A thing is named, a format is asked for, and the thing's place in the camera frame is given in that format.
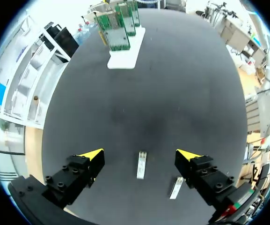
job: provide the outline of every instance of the wall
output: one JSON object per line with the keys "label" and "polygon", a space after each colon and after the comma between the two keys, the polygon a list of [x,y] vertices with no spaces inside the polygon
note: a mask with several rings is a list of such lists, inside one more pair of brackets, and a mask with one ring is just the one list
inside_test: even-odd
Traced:
{"label": "wall", "polygon": [[90,5],[100,3],[101,0],[34,0],[27,5],[28,13],[34,21],[44,27],[49,22],[67,27],[71,34],[83,22],[81,15],[87,13]]}

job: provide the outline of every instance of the white stand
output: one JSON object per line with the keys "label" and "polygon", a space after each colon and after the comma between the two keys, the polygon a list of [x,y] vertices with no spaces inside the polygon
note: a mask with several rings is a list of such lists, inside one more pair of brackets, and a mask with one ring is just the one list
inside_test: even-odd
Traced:
{"label": "white stand", "polygon": [[136,27],[136,36],[129,37],[131,48],[122,51],[110,51],[109,69],[134,69],[140,47],[145,34],[145,28]]}

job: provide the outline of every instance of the shelving unit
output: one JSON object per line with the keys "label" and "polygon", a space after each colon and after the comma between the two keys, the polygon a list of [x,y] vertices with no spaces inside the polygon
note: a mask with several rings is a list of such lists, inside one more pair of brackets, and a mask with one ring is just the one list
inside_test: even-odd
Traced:
{"label": "shelving unit", "polygon": [[[48,48],[44,35],[54,46]],[[43,129],[48,105],[70,57],[44,28],[25,15],[0,45],[0,118]]]}

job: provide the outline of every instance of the black table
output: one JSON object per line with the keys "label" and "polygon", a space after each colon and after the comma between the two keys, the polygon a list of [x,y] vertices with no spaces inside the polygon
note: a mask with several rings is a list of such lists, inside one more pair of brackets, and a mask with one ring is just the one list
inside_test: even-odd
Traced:
{"label": "black table", "polygon": [[[68,208],[101,225],[201,225],[214,208],[183,184],[169,200],[177,148],[213,157],[239,175],[247,136],[244,95],[218,33],[196,15],[142,9],[146,33],[136,67],[109,70],[97,32],[79,47],[53,94],[43,171],[71,154],[104,148],[106,165]],[[136,179],[139,151],[144,180]]]}

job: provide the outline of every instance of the green circuit board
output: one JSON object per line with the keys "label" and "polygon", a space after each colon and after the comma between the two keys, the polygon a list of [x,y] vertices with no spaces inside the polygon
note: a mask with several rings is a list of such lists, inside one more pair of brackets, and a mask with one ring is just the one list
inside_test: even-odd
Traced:
{"label": "green circuit board", "polygon": [[102,38],[112,51],[129,50],[130,42],[124,26],[124,19],[120,12],[107,12],[95,17]]}
{"label": "green circuit board", "polygon": [[131,6],[131,11],[132,11],[135,27],[139,27],[140,26],[140,19],[139,19],[137,2],[133,1],[133,0],[128,0],[127,4],[129,4]]}
{"label": "green circuit board", "polygon": [[116,12],[120,12],[122,14],[127,35],[135,36],[136,28],[134,24],[131,5],[128,2],[120,2],[117,3],[117,6],[115,6],[115,10]]}

